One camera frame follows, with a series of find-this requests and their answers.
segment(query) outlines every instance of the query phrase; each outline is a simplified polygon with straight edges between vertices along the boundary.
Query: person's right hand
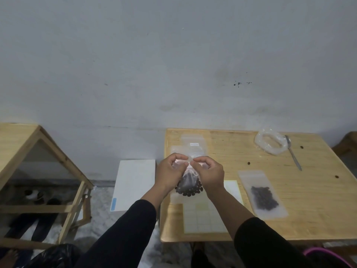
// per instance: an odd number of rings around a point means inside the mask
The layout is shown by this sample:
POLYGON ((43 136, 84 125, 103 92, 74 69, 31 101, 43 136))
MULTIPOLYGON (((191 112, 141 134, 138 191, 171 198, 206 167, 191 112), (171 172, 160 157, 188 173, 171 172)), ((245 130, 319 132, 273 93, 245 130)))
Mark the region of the person's right hand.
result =
POLYGON ((198 172, 203 188, 208 194, 217 189, 224 188, 224 170, 223 166, 208 156, 196 157, 190 162, 190 165, 198 172), (205 162, 208 169, 204 169, 199 162, 205 162))

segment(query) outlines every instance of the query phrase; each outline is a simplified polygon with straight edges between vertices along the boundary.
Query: white wall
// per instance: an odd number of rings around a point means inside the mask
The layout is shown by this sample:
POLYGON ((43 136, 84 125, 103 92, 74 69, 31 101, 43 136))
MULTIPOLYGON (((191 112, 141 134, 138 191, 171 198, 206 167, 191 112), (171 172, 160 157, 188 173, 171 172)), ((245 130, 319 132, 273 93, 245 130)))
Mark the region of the white wall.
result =
POLYGON ((0 121, 42 124, 91 179, 115 179, 120 159, 161 159, 167 127, 269 124, 333 145, 357 129, 356 11, 357 0, 0 0, 0 121))

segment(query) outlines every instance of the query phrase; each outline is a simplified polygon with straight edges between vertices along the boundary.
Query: foot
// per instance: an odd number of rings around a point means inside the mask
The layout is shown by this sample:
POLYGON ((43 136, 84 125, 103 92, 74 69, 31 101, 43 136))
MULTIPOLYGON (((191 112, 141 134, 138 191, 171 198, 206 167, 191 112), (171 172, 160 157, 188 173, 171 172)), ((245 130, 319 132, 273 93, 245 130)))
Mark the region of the foot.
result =
POLYGON ((196 250, 201 250, 202 252, 205 252, 205 243, 203 242, 193 242, 190 243, 192 253, 195 252, 196 250))
POLYGON ((0 267, 1 268, 13 268, 16 261, 17 261, 18 255, 17 251, 10 249, 6 255, 0 259, 0 267))

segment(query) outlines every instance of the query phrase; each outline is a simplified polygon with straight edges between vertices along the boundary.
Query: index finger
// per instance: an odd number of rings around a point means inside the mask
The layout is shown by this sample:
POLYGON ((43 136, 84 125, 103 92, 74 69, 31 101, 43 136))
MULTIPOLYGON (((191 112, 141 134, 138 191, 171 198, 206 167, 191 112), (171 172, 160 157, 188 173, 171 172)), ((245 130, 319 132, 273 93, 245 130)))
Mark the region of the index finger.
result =
POLYGON ((172 165, 175 160, 188 160, 189 158, 186 155, 181 153, 172 153, 167 156, 166 160, 172 165))
POLYGON ((208 156, 200 156, 193 159, 195 162, 205 162, 210 167, 217 165, 218 163, 208 156))

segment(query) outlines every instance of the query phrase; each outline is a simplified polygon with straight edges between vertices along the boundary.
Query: person's left hand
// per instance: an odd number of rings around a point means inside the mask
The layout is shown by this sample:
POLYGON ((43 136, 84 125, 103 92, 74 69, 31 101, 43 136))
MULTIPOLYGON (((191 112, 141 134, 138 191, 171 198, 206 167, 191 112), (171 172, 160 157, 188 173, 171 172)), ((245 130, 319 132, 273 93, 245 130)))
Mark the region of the person's left hand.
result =
POLYGON ((173 168, 172 164, 176 159, 187 160, 188 157, 180 153, 172 153, 167 158, 163 159, 156 169, 154 186, 163 190, 165 195, 176 187, 189 165, 188 162, 184 162, 177 168, 173 168))

